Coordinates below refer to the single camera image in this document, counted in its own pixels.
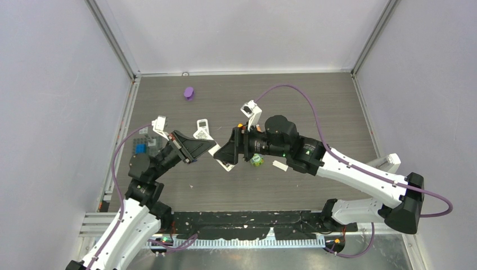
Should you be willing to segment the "white remote control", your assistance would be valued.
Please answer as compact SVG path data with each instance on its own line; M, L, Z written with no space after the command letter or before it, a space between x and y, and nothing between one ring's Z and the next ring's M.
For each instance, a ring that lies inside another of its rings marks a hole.
M198 140L211 140L216 142L213 137L204 129L199 127L198 130L193 134L193 137ZM220 145L218 143L215 144L211 149L208 150L208 153L212 156L212 158L227 172L230 172L233 168L234 165L221 161L219 159L216 159L214 157L214 154L220 149Z
M197 129L198 130L203 130L205 133L209 134L209 123L207 119L199 119L196 122Z

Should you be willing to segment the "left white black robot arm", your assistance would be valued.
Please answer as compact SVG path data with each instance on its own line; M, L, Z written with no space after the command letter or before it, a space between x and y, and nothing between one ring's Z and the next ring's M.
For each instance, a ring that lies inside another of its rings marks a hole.
M131 182L120 209L97 244L67 269L127 269L146 242L157 232L168 232L172 209L162 203L164 184L157 180L177 164L186 164L213 148L216 142L195 139L175 130L155 156L135 154L129 161Z

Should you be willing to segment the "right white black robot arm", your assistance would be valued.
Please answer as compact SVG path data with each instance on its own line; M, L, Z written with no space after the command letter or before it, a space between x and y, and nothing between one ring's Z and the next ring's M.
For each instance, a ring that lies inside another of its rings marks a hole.
M423 176L397 175L350 159L334 148L327 150L316 139L299 134L296 125L282 115L268 118L264 131L256 127L234 127L229 141L213 157L236 165L239 155L246 161L255 154L286 159L296 172L333 179L371 196L369 200L329 199L321 223L329 231L349 223L385 223L401 233L416 234L424 196Z

